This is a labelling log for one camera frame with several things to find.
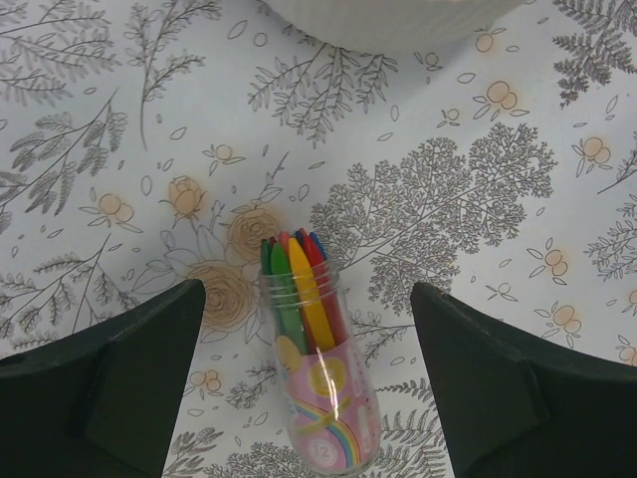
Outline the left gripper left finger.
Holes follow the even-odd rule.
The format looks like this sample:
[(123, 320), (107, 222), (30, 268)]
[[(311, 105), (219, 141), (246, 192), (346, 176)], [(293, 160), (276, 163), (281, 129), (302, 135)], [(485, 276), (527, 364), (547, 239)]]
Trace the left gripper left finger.
[(205, 305), (186, 280), (1, 361), (4, 477), (159, 477)]

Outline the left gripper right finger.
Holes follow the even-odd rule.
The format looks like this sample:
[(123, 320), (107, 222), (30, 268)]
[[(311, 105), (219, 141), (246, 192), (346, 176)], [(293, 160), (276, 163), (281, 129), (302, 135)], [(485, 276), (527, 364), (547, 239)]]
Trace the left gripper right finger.
[(635, 476), (635, 367), (557, 346), (430, 284), (415, 284), (410, 302), (456, 476)]

